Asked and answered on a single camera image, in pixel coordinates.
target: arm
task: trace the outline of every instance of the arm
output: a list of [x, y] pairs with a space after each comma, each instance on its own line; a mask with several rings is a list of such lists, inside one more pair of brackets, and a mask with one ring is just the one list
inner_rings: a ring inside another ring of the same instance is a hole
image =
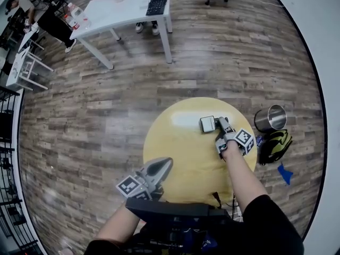
[[227, 163], [236, 199], [242, 212], [244, 212], [251, 201], [268, 193], [250, 170], [235, 141], [228, 142], [227, 150], [222, 155]]
[[125, 202], [100, 229], [96, 240], [107, 240], [116, 244], [125, 243], [137, 228], [140, 218], [125, 207]]
[[304, 248], [299, 234], [249, 169], [235, 141], [228, 142], [223, 158], [243, 212], [251, 250], [262, 254], [302, 255]]
[[34, 13], [35, 13], [36, 9], [34, 8], [34, 6], [30, 7], [30, 9], [28, 10], [28, 19], [30, 24], [34, 24]]

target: human hand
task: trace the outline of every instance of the human hand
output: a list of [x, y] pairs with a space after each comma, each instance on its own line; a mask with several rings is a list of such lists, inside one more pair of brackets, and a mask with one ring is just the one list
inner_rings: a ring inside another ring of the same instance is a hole
[[232, 154], [233, 152], [239, 152], [239, 145], [234, 140], [229, 140], [227, 143], [227, 149], [222, 152], [222, 157], [226, 159], [227, 155]]
[[25, 27], [24, 29], [23, 29], [23, 32], [25, 32], [26, 34], [28, 33], [28, 32], [30, 32], [31, 31], [31, 27]]

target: keyboard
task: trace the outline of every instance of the keyboard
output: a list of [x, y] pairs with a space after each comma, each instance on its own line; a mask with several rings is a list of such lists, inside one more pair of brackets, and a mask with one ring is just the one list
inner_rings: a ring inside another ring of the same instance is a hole
[[167, 0], [150, 0], [146, 15], [163, 14]]

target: round yellow table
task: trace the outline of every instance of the round yellow table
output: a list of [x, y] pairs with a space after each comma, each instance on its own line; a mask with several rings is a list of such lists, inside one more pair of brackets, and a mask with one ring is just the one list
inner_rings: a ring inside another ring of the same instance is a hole
[[[228, 117], [236, 130], [254, 132], [247, 119], [233, 106], [207, 97], [189, 98], [163, 111], [152, 124], [143, 149], [143, 161], [172, 157], [174, 165], [163, 182], [162, 199], [173, 203], [202, 202], [218, 206], [213, 197], [218, 192], [222, 203], [232, 199], [232, 187], [226, 164], [215, 148], [219, 130], [201, 133], [199, 119], [213, 115]], [[244, 156], [252, 171], [257, 161], [257, 147]]]

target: person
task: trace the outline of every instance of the person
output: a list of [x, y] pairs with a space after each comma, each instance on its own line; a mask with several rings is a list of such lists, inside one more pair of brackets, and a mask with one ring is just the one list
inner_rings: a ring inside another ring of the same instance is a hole
[[4, 57], [0, 56], [0, 73], [10, 75], [13, 64], [9, 63]]
[[28, 26], [37, 22], [47, 33], [65, 43], [65, 53], [72, 50], [77, 40], [70, 40], [71, 29], [61, 19], [56, 17], [52, 10], [49, 10], [46, 3], [41, 0], [8, 0], [6, 3], [8, 11], [18, 6], [27, 12]]
[[[139, 22], [136, 24], [136, 32], [141, 33], [144, 29], [145, 22]], [[157, 21], [152, 21], [152, 35], [157, 36], [159, 34]]]
[[[235, 141], [228, 141], [223, 159], [226, 161], [234, 194], [243, 212], [243, 222], [230, 220], [224, 229], [209, 231], [209, 243], [215, 244], [214, 247], [205, 250], [205, 254], [231, 254], [232, 252], [303, 254], [304, 247], [299, 234], [249, 169]], [[99, 230], [95, 239], [89, 243], [84, 255], [132, 253], [135, 250], [134, 239], [137, 237], [149, 244], [150, 232], [148, 234], [144, 230], [148, 224], [141, 229], [140, 233], [132, 236], [138, 222], [139, 218], [122, 204]], [[161, 253], [178, 254], [171, 249], [162, 250]]]

